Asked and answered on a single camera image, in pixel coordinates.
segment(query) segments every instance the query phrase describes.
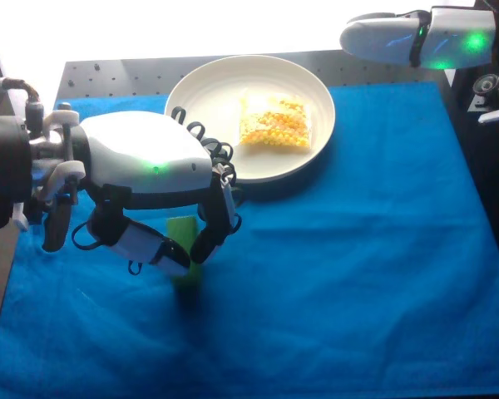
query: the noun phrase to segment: clear plastic bag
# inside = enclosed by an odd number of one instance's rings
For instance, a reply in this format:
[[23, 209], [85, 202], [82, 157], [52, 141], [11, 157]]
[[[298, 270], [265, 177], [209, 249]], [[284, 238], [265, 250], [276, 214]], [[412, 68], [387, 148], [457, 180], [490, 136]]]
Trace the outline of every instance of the clear plastic bag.
[[240, 98], [239, 143], [310, 148], [310, 109], [299, 96], [245, 91]]

